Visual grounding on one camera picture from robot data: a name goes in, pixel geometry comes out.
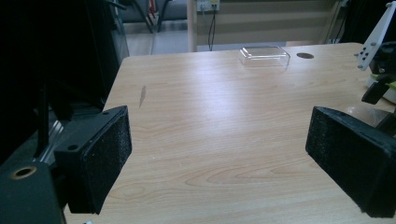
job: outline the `clear plastic container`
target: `clear plastic container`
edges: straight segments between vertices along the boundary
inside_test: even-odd
[[[239,50],[239,60],[244,66],[249,67],[287,67],[290,55],[280,47],[245,47]]]

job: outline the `wood grain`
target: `wood grain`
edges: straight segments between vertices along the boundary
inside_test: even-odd
[[[360,47],[285,48],[287,69],[244,67],[237,51],[125,59],[106,108],[128,105],[133,153],[101,215],[67,220],[394,223],[362,214],[304,149],[314,105],[363,105]]]

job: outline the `cable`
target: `cable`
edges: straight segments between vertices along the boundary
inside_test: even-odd
[[[346,15],[344,16],[343,21],[341,22],[340,29],[338,30],[338,33],[337,33],[337,35],[335,36],[334,42],[332,42],[332,44],[336,44],[336,43],[337,43],[338,36],[341,34],[341,31],[342,31],[343,26],[344,26],[344,22],[345,22],[346,19],[347,19],[347,15],[348,15],[348,11],[349,11],[348,3],[349,3],[349,2],[347,2],[347,5],[346,5],[346,6],[347,6]]]
[[[210,28],[209,28],[209,34],[207,37],[207,45],[209,46],[209,50],[213,50],[213,42],[215,40],[215,32],[216,32],[216,5],[212,5],[213,8],[213,19],[212,22],[210,23]]]
[[[201,5],[201,11],[202,11],[203,19],[204,19],[204,29],[205,29],[205,32],[206,32],[205,7],[203,5]]]
[[[337,8],[339,8],[340,5],[341,5],[341,0],[338,1],[338,3],[337,3]],[[337,21],[338,14],[339,14],[339,12],[338,12],[338,13],[334,13],[334,14],[332,15],[332,22],[333,22],[334,24],[335,24],[336,21]],[[332,32],[332,29],[329,29],[327,35],[330,36],[331,32]]]

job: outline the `floor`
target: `floor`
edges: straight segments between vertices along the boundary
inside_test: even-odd
[[[155,55],[189,52],[187,37],[187,21],[164,21],[162,29],[157,33],[157,27],[153,27],[153,34],[149,32],[145,23],[124,24],[129,54]],[[286,46],[286,42],[271,43],[239,43],[230,45],[214,45],[213,50],[241,49],[242,47],[261,46]],[[208,45],[198,46],[197,51],[209,51]]]

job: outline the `chair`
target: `chair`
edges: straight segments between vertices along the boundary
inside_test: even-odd
[[[187,19],[187,0],[156,0],[159,12],[158,30],[161,31],[163,21],[181,21]]]
[[[126,10],[119,10],[123,23],[145,22],[148,30],[152,33],[151,18],[149,17],[149,1],[148,0],[120,0],[120,4],[126,6]]]

